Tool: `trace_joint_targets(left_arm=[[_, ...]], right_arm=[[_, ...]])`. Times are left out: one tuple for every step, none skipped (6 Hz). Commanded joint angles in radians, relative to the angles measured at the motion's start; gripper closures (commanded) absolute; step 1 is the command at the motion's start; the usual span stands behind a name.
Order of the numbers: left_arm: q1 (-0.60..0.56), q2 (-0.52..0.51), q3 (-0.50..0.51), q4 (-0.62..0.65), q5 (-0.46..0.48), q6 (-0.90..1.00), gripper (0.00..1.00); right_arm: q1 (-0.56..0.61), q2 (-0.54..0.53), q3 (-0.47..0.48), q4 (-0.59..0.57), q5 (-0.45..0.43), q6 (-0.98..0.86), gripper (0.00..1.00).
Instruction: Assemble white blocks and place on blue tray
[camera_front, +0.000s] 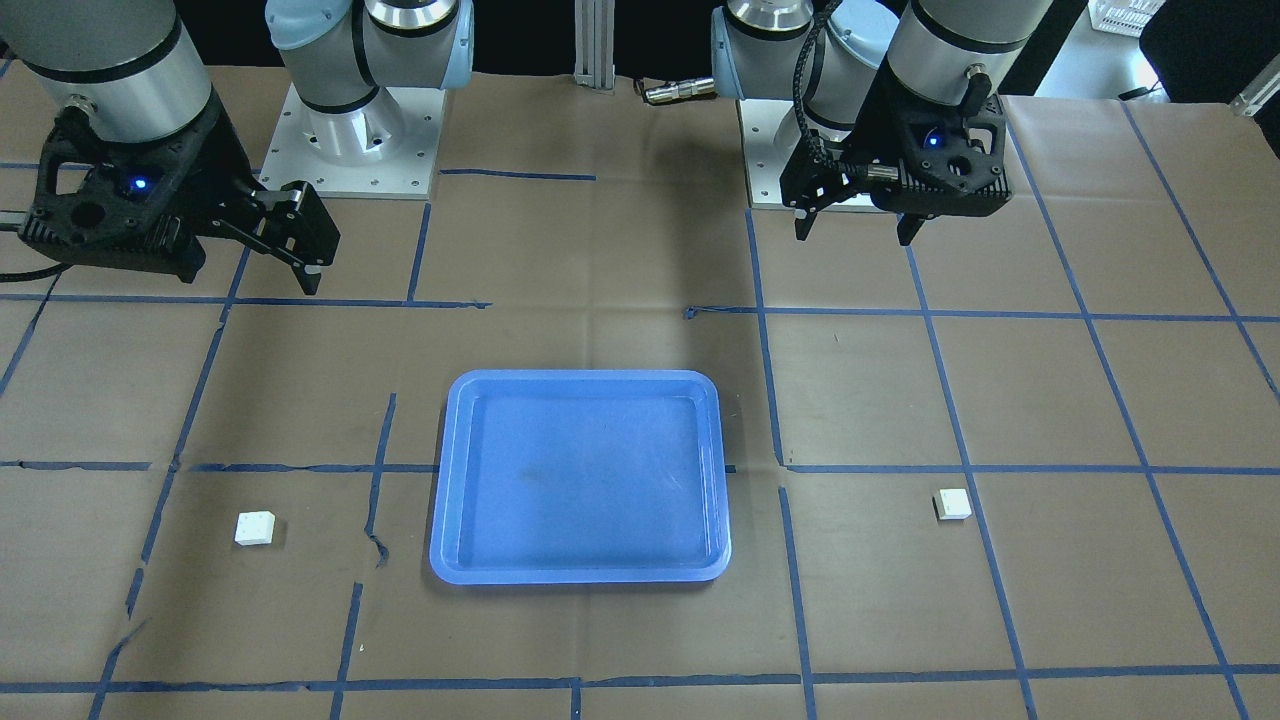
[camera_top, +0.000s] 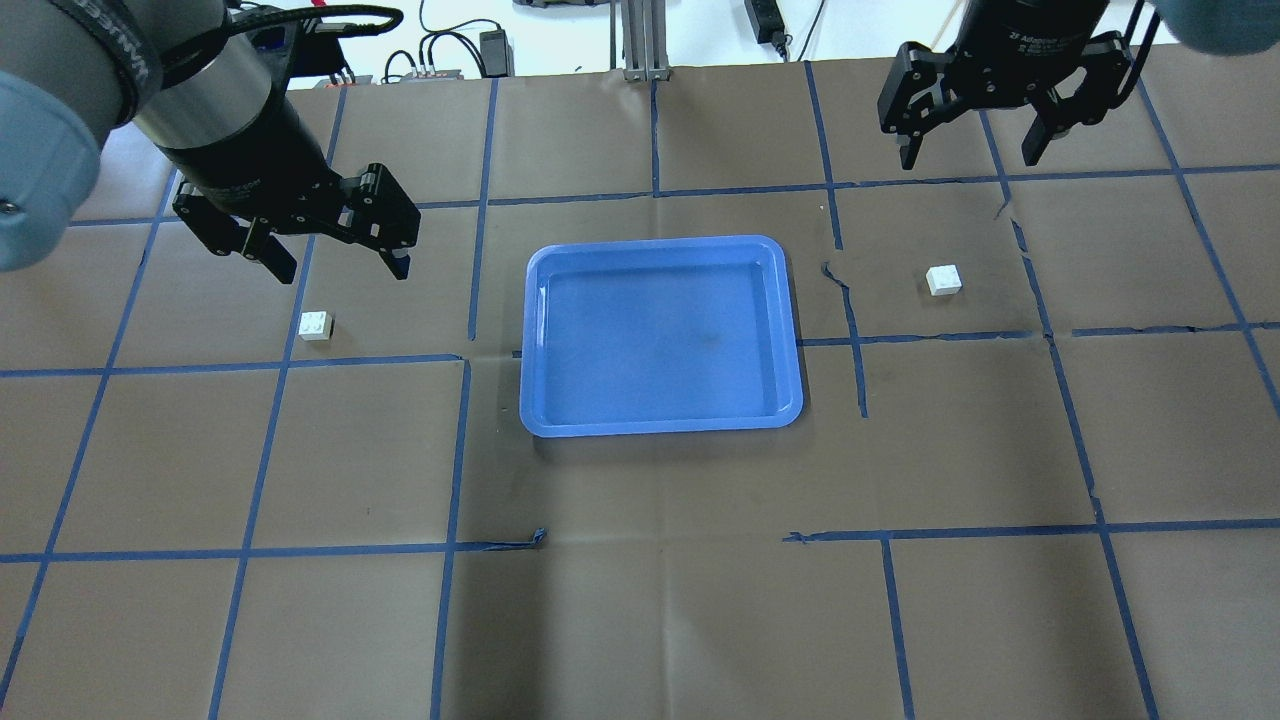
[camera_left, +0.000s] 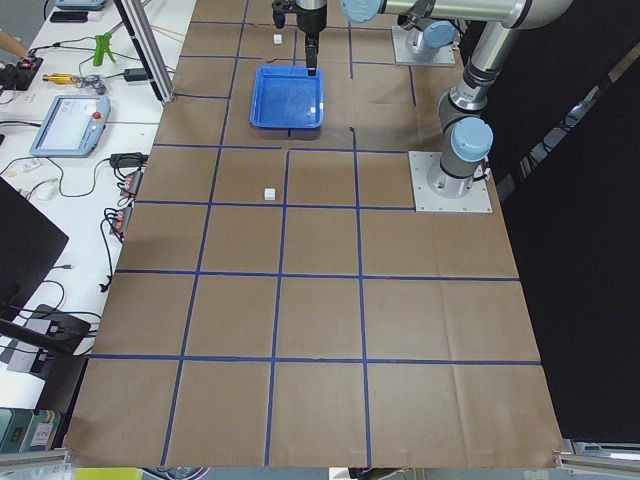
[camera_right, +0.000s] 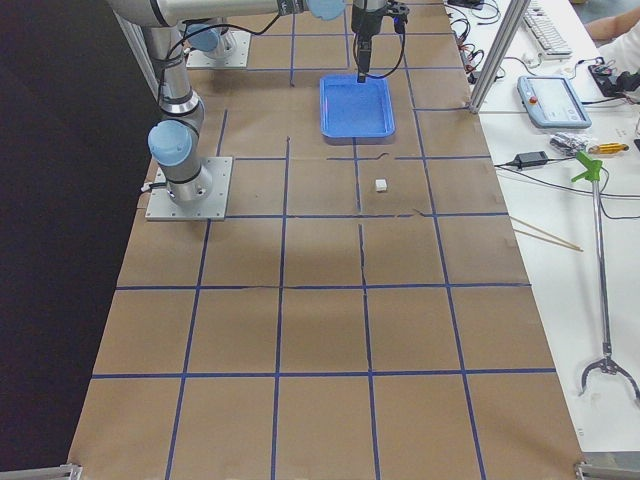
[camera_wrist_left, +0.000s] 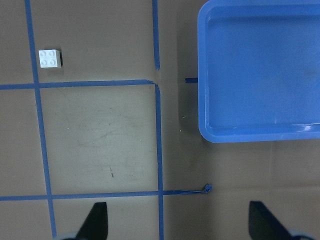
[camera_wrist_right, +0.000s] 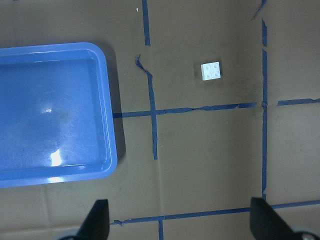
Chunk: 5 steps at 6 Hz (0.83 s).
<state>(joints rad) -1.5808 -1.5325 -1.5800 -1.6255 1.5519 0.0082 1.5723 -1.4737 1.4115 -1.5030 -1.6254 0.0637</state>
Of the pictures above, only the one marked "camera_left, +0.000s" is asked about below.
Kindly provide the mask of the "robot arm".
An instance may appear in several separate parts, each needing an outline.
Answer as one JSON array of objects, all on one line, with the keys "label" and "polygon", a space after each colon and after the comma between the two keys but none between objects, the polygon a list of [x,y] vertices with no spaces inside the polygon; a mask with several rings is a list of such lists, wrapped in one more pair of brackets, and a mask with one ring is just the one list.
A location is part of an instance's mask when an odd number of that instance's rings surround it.
[{"label": "robot arm", "polygon": [[427,18],[484,21],[486,26],[459,83],[438,106],[443,151],[428,172],[427,183],[438,195],[464,197],[474,172],[492,147],[493,132],[480,119],[488,92],[500,74],[520,30],[548,25],[571,5],[569,1],[343,1],[344,15],[365,23],[381,14],[402,15],[405,29]]},{"label": "robot arm", "polygon": [[[341,1],[342,11],[352,23],[365,23],[376,15],[382,14],[386,1]],[[430,21],[429,15],[434,1],[410,1],[403,8],[397,20],[397,26],[410,32],[409,46],[415,51],[424,48],[439,49],[450,45],[457,34],[450,20]],[[286,15],[296,17],[297,27],[305,34],[305,65],[307,74],[318,73],[317,56],[319,53],[320,33],[327,25],[326,1],[273,1],[271,3],[273,21],[277,29],[282,29]]]}]

